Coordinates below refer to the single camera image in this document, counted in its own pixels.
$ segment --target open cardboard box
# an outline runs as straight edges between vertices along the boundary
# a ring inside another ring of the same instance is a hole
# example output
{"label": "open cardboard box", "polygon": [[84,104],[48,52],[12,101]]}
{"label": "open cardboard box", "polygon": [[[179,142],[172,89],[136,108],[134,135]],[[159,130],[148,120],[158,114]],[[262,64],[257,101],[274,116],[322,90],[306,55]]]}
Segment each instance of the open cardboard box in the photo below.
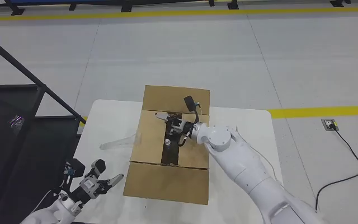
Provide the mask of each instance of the open cardboard box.
{"label": "open cardboard box", "polygon": [[209,155],[203,145],[188,138],[178,150],[177,165],[162,163],[166,124],[156,118],[156,113],[179,113],[182,119],[193,122],[195,115],[188,111],[183,100],[188,95],[200,102],[199,121],[209,123],[209,90],[145,87],[137,130],[140,140],[133,146],[124,196],[208,204]]}

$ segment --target table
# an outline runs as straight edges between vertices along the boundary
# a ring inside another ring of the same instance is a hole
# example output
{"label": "table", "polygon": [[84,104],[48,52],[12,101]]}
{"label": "table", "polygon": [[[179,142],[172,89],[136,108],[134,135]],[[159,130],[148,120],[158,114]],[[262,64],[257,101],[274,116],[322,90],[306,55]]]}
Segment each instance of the table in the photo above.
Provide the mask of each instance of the table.
{"label": "table", "polygon": [[[101,158],[106,162],[106,170],[100,179],[112,178],[119,173],[125,176],[106,195],[89,201],[76,218],[77,222],[103,224],[252,224],[263,223],[260,212],[250,197],[233,183],[209,156],[209,205],[170,202],[123,196],[123,188],[128,171],[131,148],[122,145],[118,148],[101,150],[100,145],[128,136],[137,129],[141,102],[96,100],[90,111],[74,157],[86,166]],[[265,110],[210,107],[210,125],[235,127],[255,149],[260,151],[274,166],[277,178],[282,175],[277,154],[271,115]],[[272,169],[263,160],[271,175]],[[74,190],[82,178],[72,182]]]}

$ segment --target floor marking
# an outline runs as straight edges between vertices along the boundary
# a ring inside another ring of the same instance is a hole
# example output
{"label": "floor marking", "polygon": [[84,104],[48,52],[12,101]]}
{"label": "floor marking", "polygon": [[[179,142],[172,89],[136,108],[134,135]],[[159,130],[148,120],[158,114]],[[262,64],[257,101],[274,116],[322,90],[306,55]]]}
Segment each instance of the floor marking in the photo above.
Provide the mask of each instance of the floor marking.
{"label": "floor marking", "polygon": [[358,106],[332,106],[327,108],[286,108],[267,109],[273,119],[311,118],[316,116],[357,116]]}
{"label": "floor marking", "polygon": [[32,16],[0,16],[0,21],[23,20],[77,20],[90,18],[128,18],[128,17],[158,17],[158,16],[200,16],[200,15],[246,15],[246,14],[297,14],[297,13],[336,13],[358,12],[358,7],[342,8],[283,8],[260,10],[188,10],[188,11],[158,11],[158,12],[129,12],[129,13],[93,13],[67,15],[32,15]]}

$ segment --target concrete floor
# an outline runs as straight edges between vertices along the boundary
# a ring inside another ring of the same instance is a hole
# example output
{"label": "concrete floor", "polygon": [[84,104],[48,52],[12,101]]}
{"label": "concrete floor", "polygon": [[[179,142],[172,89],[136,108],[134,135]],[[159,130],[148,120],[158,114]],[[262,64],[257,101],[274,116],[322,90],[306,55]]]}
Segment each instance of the concrete floor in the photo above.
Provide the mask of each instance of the concrete floor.
{"label": "concrete floor", "polygon": [[[1,46],[83,116],[96,99],[141,101],[145,85],[206,88],[212,106],[230,108],[358,105],[356,13],[2,21],[0,31]],[[1,84],[31,83],[2,58],[0,68]],[[50,97],[38,112],[67,114]],[[357,150],[358,118],[335,119]],[[358,172],[321,118],[273,123],[284,185],[311,206],[323,185]],[[356,222],[357,186],[322,192],[326,219]]]}

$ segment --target wall outlet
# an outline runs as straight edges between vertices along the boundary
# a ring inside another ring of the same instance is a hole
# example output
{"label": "wall outlet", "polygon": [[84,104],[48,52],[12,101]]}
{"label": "wall outlet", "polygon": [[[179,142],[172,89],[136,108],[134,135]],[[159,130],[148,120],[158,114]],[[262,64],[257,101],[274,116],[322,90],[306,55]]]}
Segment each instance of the wall outlet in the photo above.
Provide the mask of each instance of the wall outlet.
{"label": "wall outlet", "polygon": [[321,121],[322,121],[322,124],[323,124],[325,130],[327,130],[327,131],[335,131],[333,128],[329,127],[330,124],[334,124],[336,126],[336,129],[339,130],[338,126],[337,126],[337,123],[336,123],[336,121],[334,119],[331,119],[331,118],[329,118],[329,119],[321,119]]}

